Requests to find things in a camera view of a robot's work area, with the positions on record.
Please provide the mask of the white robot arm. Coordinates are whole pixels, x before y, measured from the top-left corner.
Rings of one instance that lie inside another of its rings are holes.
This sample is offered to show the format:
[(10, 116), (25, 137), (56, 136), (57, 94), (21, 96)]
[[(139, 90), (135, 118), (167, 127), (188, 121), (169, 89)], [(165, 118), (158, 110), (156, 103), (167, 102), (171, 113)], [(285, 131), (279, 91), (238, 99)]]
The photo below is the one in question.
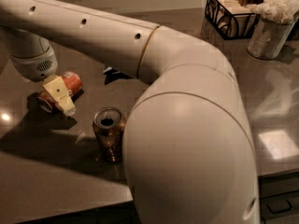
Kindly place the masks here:
[(260, 224), (255, 150), (235, 72), (207, 42), (56, 0), (0, 0), (1, 22), (147, 84), (123, 136), (142, 224)]

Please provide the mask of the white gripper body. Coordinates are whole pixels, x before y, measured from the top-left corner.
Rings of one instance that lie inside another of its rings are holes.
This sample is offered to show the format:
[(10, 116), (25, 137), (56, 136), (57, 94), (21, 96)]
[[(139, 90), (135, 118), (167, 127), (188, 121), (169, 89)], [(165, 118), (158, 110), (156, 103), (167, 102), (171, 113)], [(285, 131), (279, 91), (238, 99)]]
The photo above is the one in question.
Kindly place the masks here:
[(23, 77), (33, 82), (39, 82), (54, 75), (58, 68), (52, 47), (49, 47), (44, 54), (34, 58), (16, 58), (11, 56), (11, 61)]

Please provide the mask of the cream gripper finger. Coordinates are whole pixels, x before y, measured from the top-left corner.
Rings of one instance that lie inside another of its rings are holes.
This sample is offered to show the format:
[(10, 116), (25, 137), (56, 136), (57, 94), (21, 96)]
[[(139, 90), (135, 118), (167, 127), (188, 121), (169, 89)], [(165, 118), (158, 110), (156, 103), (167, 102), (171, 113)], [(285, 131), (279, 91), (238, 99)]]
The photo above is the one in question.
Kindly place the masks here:
[(52, 75), (43, 81), (43, 89), (55, 106), (66, 116), (75, 114), (76, 107), (69, 95), (68, 89), (61, 77)]

